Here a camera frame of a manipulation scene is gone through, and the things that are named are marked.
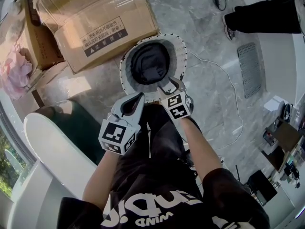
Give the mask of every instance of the shoe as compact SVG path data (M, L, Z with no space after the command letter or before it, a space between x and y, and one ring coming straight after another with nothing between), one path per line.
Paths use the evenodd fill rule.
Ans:
M225 23L225 15L223 16L224 32L227 38L231 41L235 37L235 31L231 30Z

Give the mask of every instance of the white basket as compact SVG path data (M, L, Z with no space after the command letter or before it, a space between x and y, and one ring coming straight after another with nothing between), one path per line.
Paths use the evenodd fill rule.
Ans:
M134 80L131 73L131 58L137 49L145 44L158 42L166 47L170 56L170 66L166 76L159 82L150 85L142 85ZM122 87L127 95L142 92L145 94L145 102L151 103L160 100L157 86L161 86L166 92L171 92L173 85L168 77L175 77L182 80L186 69L187 52L184 41L177 35L164 34L149 37L139 41L131 48L121 59L120 62L120 80Z

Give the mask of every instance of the black cloth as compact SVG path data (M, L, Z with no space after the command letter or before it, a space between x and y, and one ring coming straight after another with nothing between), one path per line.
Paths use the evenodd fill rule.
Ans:
M130 70L136 82L150 85L162 80L169 67L170 56L166 47L161 43L152 42L137 49L132 57Z
M261 1L224 16L229 29L244 33L301 33L295 0Z
M151 129L151 158L145 123ZM193 172L177 160L183 142L161 105L145 107L140 124L137 143L118 163L110 214L103 219L95 205L63 198L58 229L216 229L213 216L229 222L249 221L257 229L270 228L263 208L228 170L216 169L204 178L202 197Z

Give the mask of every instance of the perforated gray mat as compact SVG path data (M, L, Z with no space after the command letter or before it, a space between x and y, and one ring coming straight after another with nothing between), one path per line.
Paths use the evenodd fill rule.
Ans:
M257 93L261 85L261 72L255 43L249 43L237 49L244 82L244 97L250 98Z

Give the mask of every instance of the forearm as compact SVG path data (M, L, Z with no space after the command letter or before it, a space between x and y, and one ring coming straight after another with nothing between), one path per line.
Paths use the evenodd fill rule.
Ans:
M181 119L195 168L201 180L212 170L221 168L221 162L198 128L187 118Z
M119 155L106 151L93 175L87 183L82 200L90 202L104 210L116 170Z

